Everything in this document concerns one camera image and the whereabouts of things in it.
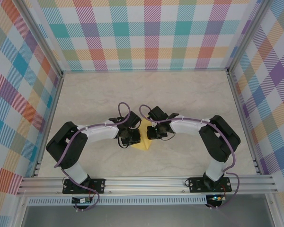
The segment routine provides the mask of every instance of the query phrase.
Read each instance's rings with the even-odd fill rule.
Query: colorful plaid backdrop
[[[233,73],[266,174],[284,207],[284,0],[275,0]]]
[[[81,71],[225,68],[260,1],[26,2],[61,67]]]
[[[245,37],[245,34],[246,34],[246,32],[248,31],[248,29],[249,29],[249,27],[250,27],[250,25],[251,25],[252,20],[255,18],[256,14],[257,14],[257,11],[258,11],[258,9],[259,9],[259,7],[260,7],[262,1],[263,1],[263,0],[257,0],[257,2],[256,2],[256,4],[255,4],[255,6],[254,6],[254,8],[253,8],[253,10],[252,10],[252,12],[251,12],[249,18],[248,18],[248,20],[247,20],[247,22],[246,22],[246,24],[245,24],[245,26],[244,26],[244,28],[243,28],[243,30],[242,30],[240,36],[239,36],[239,39],[238,39],[237,42],[236,42],[236,45],[235,45],[235,47],[233,48],[233,50],[232,50],[232,52],[231,52],[231,56],[230,56],[230,58],[228,59],[228,62],[227,62],[227,64],[226,64],[226,68],[229,68],[229,66],[230,66],[230,64],[231,64],[231,62],[232,62],[232,59],[233,59],[233,57],[235,56],[235,54],[236,54],[238,48],[240,47],[240,45],[241,45],[241,43],[242,43],[242,41],[243,41],[243,38]]]
[[[0,0],[0,227],[32,170],[57,81],[12,0]]]

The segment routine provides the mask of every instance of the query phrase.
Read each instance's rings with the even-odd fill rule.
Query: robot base
[[[99,194],[104,193],[104,187],[105,187],[105,179],[90,179],[88,178],[85,180],[81,185],[84,185],[88,188],[94,189]],[[84,188],[78,187],[73,182],[71,182],[69,179],[66,179],[63,183],[63,194],[89,194],[89,190],[86,190]]]
[[[203,182],[204,182],[203,177],[188,178],[189,191],[191,193],[193,192],[231,192],[232,191],[231,182],[228,177],[221,177],[221,179],[219,180],[219,184],[212,190],[209,190]]]

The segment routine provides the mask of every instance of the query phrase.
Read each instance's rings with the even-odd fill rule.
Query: yellow cloth
[[[143,118],[141,121],[141,125],[139,127],[140,135],[141,135],[141,142],[137,144],[133,144],[132,145],[133,148],[138,148],[140,150],[148,150],[148,148],[150,148],[151,140],[147,138],[147,134],[146,134],[147,126],[151,126],[151,122]]]

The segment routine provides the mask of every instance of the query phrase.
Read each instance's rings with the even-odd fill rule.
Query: metal extrusion bar
[[[62,90],[63,82],[64,82],[64,78],[59,78],[56,94],[55,94],[55,97],[53,99],[53,104],[52,104],[52,107],[51,107],[51,111],[49,113],[49,117],[48,117],[47,124],[46,124],[46,127],[45,127],[44,135],[43,135],[43,138],[42,138],[42,141],[41,141],[39,151],[37,153],[38,156],[37,156],[37,159],[34,163],[34,168],[32,168],[30,176],[33,176],[35,174],[37,165],[39,163],[41,165],[40,161],[42,160],[42,157],[43,157],[43,154],[44,154],[44,151],[45,151],[46,142],[47,142],[47,139],[48,139],[48,136],[49,136],[49,132],[51,130],[52,123],[53,123],[53,117],[54,117],[54,114],[55,114],[55,111],[56,111],[56,107],[58,105],[58,100],[59,100],[60,93],[61,93],[61,90]]]
[[[37,43],[40,45],[41,49],[43,50],[45,56],[47,57],[48,61],[52,65],[55,72],[62,77],[62,69],[60,68],[55,56],[53,55],[52,50],[48,46],[42,32],[40,31],[38,25],[36,24],[34,18],[32,17],[29,9],[27,8],[26,4],[22,0],[13,0],[15,6],[19,10],[21,16],[25,20],[29,30],[34,35]]]
[[[251,25],[243,38],[243,41],[240,47],[238,48],[237,52],[235,53],[235,56],[233,57],[233,60],[229,66],[229,72],[232,72],[234,68],[237,66],[237,64],[239,63],[239,61],[241,60],[245,50],[247,49],[250,41],[252,40],[255,33],[257,32],[257,29],[259,28],[266,12],[269,10],[273,1],[274,0],[263,0],[262,1],[255,18],[252,20]]]
[[[189,69],[189,70],[111,70],[109,73],[115,73],[115,72],[183,72],[183,71],[226,71],[225,68],[209,68],[209,69]],[[64,74],[78,74],[78,73],[94,73],[94,70],[84,70],[84,71],[69,71],[65,70]],[[107,70],[97,70],[97,73],[107,73]]]
[[[249,133],[248,124],[247,124],[247,121],[246,121],[244,111],[242,109],[242,106],[241,106],[239,98],[238,98],[239,94],[238,94],[238,92],[235,88],[235,85],[233,83],[231,75],[229,73],[226,73],[226,74],[227,74],[227,79],[228,79],[229,85],[231,87],[232,96],[233,96],[233,99],[235,101],[235,104],[236,104],[236,107],[237,107],[237,110],[238,110],[238,114],[239,114],[239,117],[240,117],[240,121],[241,121],[241,124],[242,124],[242,128],[243,128],[243,131],[244,131],[244,134],[245,134],[245,137],[246,137],[246,141],[247,141],[248,148],[250,150],[251,156],[256,160],[258,171],[261,174],[264,174],[264,170],[263,170],[263,167],[261,166],[260,158],[256,153],[256,148],[255,148],[255,145],[253,143],[253,139],[252,139],[252,137]]]
[[[9,225],[10,227],[19,227],[22,225],[29,198],[19,197],[19,198],[16,198],[16,200],[17,200],[18,206],[14,207],[15,213],[14,215],[11,216],[10,225]]]
[[[267,204],[274,221],[275,226],[284,227],[284,220],[282,219],[282,204],[278,194],[266,194]]]
[[[226,175],[230,178],[232,192],[237,187],[237,178]],[[171,177],[106,177],[104,194],[101,197],[109,196],[140,196],[140,195],[210,195],[215,193],[190,193],[189,188],[184,185],[187,178],[191,176]],[[270,175],[241,175],[239,194],[265,194],[276,193],[277,188]],[[19,196],[69,196],[62,194],[63,177],[46,178],[23,178],[18,191]]]

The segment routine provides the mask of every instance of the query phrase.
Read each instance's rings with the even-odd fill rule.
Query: marble table surface
[[[158,105],[167,114],[198,119],[221,115],[242,141],[231,172],[256,173],[224,71],[66,74],[49,139],[67,121],[91,125],[118,117],[119,102],[127,102],[136,114],[141,104],[147,104]],[[79,159],[95,177],[202,175],[210,160],[200,136],[186,134],[176,134],[169,141],[154,140],[147,151],[122,149],[116,140],[87,142]],[[39,177],[63,176],[53,168],[55,163],[45,151]]]

